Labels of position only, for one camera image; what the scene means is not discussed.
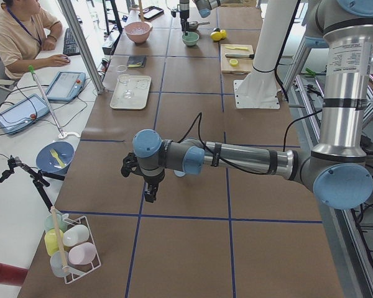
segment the blue joint cap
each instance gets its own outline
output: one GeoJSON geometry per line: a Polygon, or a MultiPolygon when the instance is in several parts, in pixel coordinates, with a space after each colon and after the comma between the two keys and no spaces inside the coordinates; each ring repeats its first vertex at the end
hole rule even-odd
{"type": "Polygon", "coordinates": [[[211,14],[210,10],[207,9],[207,8],[205,8],[205,9],[201,9],[201,10],[199,11],[199,13],[200,13],[200,16],[201,16],[201,17],[208,17],[208,16],[211,14]]]}
{"type": "Polygon", "coordinates": [[[338,4],[350,14],[373,17],[373,0],[337,0],[338,4]]]}
{"type": "Polygon", "coordinates": [[[186,174],[200,174],[205,159],[205,151],[202,148],[192,146],[185,153],[182,161],[182,169],[186,174]]]}
{"type": "Polygon", "coordinates": [[[328,48],[329,45],[321,37],[309,37],[305,36],[305,46],[307,48],[328,48]]]}
{"type": "Polygon", "coordinates": [[[313,193],[335,209],[351,209],[365,202],[373,191],[368,170],[355,163],[341,163],[323,171],[313,183],[313,193]]]}
{"type": "Polygon", "coordinates": [[[139,158],[147,158],[158,152],[162,144],[160,135],[152,129],[144,129],[132,139],[134,153],[139,158]]]}

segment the glass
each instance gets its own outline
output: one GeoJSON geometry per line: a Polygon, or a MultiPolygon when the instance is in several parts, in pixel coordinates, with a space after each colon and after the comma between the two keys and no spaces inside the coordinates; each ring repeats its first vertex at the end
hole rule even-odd
{"type": "Polygon", "coordinates": [[[116,72],[119,74],[119,76],[117,77],[117,81],[123,84],[126,88],[126,90],[122,94],[122,97],[132,98],[134,96],[134,92],[128,89],[131,76],[128,73],[125,73],[126,71],[127,71],[126,65],[119,65],[116,67],[116,72]]]}

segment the pink bowl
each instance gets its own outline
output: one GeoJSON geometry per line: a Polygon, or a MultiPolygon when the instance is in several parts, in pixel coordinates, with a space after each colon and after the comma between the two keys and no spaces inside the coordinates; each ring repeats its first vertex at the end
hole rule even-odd
{"type": "Polygon", "coordinates": [[[145,42],[152,31],[152,24],[149,22],[134,22],[125,26],[127,36],[135,43],[145,42]]]}

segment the fork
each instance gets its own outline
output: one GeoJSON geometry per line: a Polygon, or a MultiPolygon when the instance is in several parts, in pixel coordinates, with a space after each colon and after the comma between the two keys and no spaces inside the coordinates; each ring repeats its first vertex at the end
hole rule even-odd
{"type": "Polygon", "coordinates": [[[58,156],[58,152],[56,152],[54,148],[51,148],[50,149],[50,153],[51,153],[52,157],[54,157],[57,160],[57,162],[60,165],[61,169],[63,169],[65,167],[65,164],[63,163],[63,161],[58,156]]]}

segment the green bowl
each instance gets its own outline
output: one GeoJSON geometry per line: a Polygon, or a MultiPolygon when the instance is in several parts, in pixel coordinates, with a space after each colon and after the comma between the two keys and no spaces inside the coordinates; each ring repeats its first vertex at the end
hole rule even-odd
{"type": "Polygon", "coordinates": [[[198,43],[199,34],[194,32],[188,32],[188,35],[182,35],[182,41],[188,47],[192,47],[198,43]]]}

